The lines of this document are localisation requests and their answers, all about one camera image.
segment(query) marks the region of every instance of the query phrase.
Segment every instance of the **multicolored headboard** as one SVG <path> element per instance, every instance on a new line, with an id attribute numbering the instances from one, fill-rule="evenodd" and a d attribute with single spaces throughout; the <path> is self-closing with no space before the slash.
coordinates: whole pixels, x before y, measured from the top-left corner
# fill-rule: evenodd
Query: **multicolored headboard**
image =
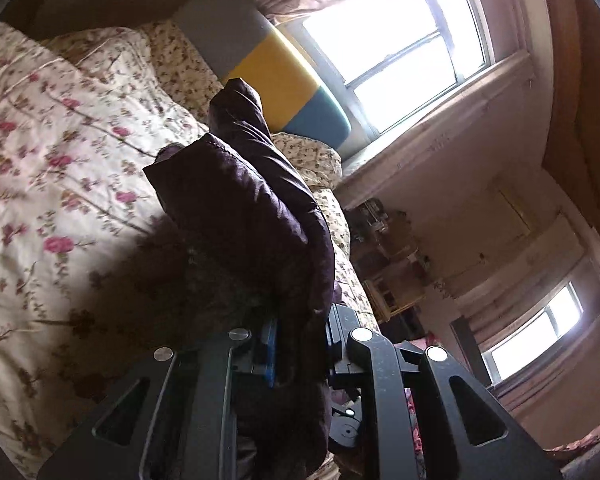
<path id="1" fill-rule="evenodd" d="M 241 77 L 262 99 L 272 133 L 338 148 L 351 126 L 298 50 L 249 0 L 189 0 L 173 19 L 222 82 Z"/>

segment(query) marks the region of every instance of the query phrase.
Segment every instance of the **window frame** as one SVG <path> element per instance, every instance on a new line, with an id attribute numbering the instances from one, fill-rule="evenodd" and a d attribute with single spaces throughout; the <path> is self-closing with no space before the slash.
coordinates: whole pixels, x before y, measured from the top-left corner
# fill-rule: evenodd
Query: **window frame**
<path id="1" fill-rule="evenodd" d="M 446 22 L 446 18 L 442 11 L 442 7 L 440 6 L 437 0 L 425 1 L 431 11 L 434 22 L 436 23 L 436 30 L 430 34 L 427 34 L 424 38 L 420 38 L 414 43 L 411 43 L 410 45 L 404 47 L 402 50 L 383 59 L 381 62 L 366 70 L 365 73 L 361 74 L 360 76 L 358 76 L 350 82 L 346 82 L 344 80 L 338 69 L 331 62 L 331 59 L 329 59 L 329 57 L 322 51 L 322 49 L 314 40 L 314 38 L 312 38 L 311 34 L 309 34 L 306 28 L 304 28 L 303 23 L 308 16 L 298 18 L 296 20 L 291 20 L 290 22 L 287 22 L 283 25 L 284 29 L 299 43 L 300 47 L 309 56 L 311 62 L 313 62 L 314 64 L 316 72 L 324 81 L 327 88 L 329 88 L 329 90 L 333 93 L 336 100 L 360 124 L 364 133 L 366 134 L 367 143 L 373 142 L 385 132 L 407 121 L 409 118 L 413 117 L 415 114 L 424 110 L 424 108 L 427 108 L 431 104 L 440 100 L 446 94 L 449 94 L 449 92 L 458 88 L 461 84 L 463 84 L 466 81 L 466 78 L 464 78 L 462 74 L 458 72 L 458 69 L 456 68 L 453 62 L 453 57 L 451 56 L 451 53 L 454 49 L 454 43 Z M 491 66 L 494 63 L 494 59 L 493 48 L 491 46 L 490 39 L 488 38 L 487 34 L 487 27 L 486 24 L 483 22 L 484 11 L 480 6 L 480 0 L 467 0 L 467 3 L 469 5 L 469 9 L 474 19 L 474 25 L 477 31 L 478 40 L 480 41 L 482 57 L 484 59 L 483 64 L 472 76 L 470 76 L 471 78 L 475 75 L 478 75 L 480 72 Z M 446 50 L 448 51 L 451 64 L 454 68 L 456 82 L 453 85 L 450 85 L 447 88 L 445 88 L 443 91 L 439 92 L 437 95 L 433 96 L 431 99 L 427 100 L 425 103 L 418 106 L 416 109 L 411 110 L 405 116 L 400 118 L 400 120 L 391 124 L 386 129 L 379 131 L 368 120 L 364 111 L 364 107 L 358 99 L 358 96 L 356 95 L 354 90 L 357 88 L 357 86 L 361 85 L 363 82 L 378 74 L 387 66 L 393 64 L 395 61 L 401 59 L 410 52 L 413 52 L 423 44 L 429 43 L 435 38 L 442 38 L 445 42 Z"/>
<path id="2" fill-rule="evenodd" d="M 519 327 L 515 332 L 509 334 L 506 338 L 504 338 L 502 341 L 500 341 L 499 343 L 495 344 L 494 346 L 492 346 L 491 348 L 489 348 L 488 350 L 484 351 L 482 353 L 482 359 L 484 361 L 484 365 L 487 368 L 487 371 L 491 377 L 491 384 L 493 386 L 497 386 L 499 384 L 502 384 L 504 381 L 508 381 L 512 378 L 515 378 L 522 370 L 524 370 L 525 368 L 527 368 L 528 366 L 533 365 L 538 359 L 540 359 L 546 352 L 550 352 L 552 349 L 554 349 L 556 347 L 556 345 L 560 344 L 560 341 L 569 333 L 571 332 L 571 329 L 567 330 L 567 332 L 565 332 L 564 334 L 560 335 L 559 330 L 558 330 L 558 323 L 555 319 L 554 313 L 551 310 L 550 307 L 550 303 L 551 301 L 558 295 L 558 293 L 560 293 L 560 291 L 562 291 L 564 288 L 567 289 L 567 291 L 569 292 L 569 294 L 571 295 L 571 298 L 573 299 L 573 303 L 578 307 L 579 311 L 580 311 L 580 318 L 578 320 L 578 322 L 580 322 L 580 320 L 582 320 L 582 317 L 584 316 L 584 310 L 582 308 L 582 304 L 580 303 L 580 300 L 578 298 L 578 295 L 576 294 L 575 289 L 573 288 L 573 284 L 571 283 L 571 280 L 567 281 L 567 283 L 562 286 L 561 288 L 559 288 L 556 293 L 554 295 L 552 295 L 551 299 L 549 301 L 546 302 L 546 304 L 538 311 L 536 312 L 536 314 L 534 314 L 534 316 L 529 319 L 524 325 L 522 325 L 521 327 Z M 515 373 L 511 374 L 509 377 L 502 379 L 500 377 L 500 372 L 498 370 L 498 367 L 493 359 L 493 351 L 497 350 L 498 348 L 500 348 L 501 346 L 503 346 L 504 344 L 506 344 L 507 342 L 509 342 L 511 339 L 513 339 L 515 336 L 517 336 L 520 332 L 522 332 L 526 327 L 528 327 L 529 325 L 531 325 L 535 320 L 537 320 L 540 316 L 542 316 L 542 314 L 546 313 L 548 318 L 549 318 L 549 322 L 551 323 L 552 328 L 554 329 L 554 333 L 556 336 L 556 341 L 553 342 L 551 344 L 551 346 L 549 346 L 549 348 L 547 350 L 545 350 L 544 352 L 542 352 L 538 357 L 536 357 L 535 359 L 533 359 L 531 362 L 527 363 L 526 365 L 524 365 L 522 368 L 520 368 L 520 370 L 517 370 Z"/>

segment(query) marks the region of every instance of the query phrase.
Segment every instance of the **window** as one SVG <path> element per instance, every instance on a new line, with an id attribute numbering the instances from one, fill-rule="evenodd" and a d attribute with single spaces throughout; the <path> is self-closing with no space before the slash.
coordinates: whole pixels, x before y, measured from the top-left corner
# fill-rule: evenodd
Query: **window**
<path id="1" fill-rule="evenodd" d="M 346 0 L 286 28 L 370 139 L 490 60 L 476 0 Z"/>
<path id="2" fill-rule="evenodd" d="M 493 384 L 522 370 L 548 350 L 578 322 L 581 314 L 580 302 L 569 282 L 531 320 L 482 354 Z"/>

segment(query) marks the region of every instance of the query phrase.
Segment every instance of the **floral blanket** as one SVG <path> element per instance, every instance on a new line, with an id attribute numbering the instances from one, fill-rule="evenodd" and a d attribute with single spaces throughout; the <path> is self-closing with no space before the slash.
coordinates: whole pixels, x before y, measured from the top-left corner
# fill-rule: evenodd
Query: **floral blanket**
<path id="1" fill-rule="evenodd" d="M 220 88 L 181 36 L 166 22 L 42 45 L 0 23 L 0 444 L 28 477 L 112 381 L 177 347 L 187 325 L 186 251 L 141 171 L 206 131 Z M 377 328 L 331 192 L 337 154 L 275 143 L 330 224 L 344 298 Z"/>

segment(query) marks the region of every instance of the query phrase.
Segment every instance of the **floral comforter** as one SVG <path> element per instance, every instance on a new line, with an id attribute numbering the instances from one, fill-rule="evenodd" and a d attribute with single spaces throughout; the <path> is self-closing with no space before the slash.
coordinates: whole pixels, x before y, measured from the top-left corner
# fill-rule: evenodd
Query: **floral comforter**
<path id="1" fill-rule="evenodd" d="M 177 345 L 186 251 L 141 168 L 201 136 L 220 88 L 170 22 L 39 44 L 0 23 L 0 444 L 29 477 L 145 352 Z M 377 328 L 331 188 L 338 155 L 277 134 Z"/>

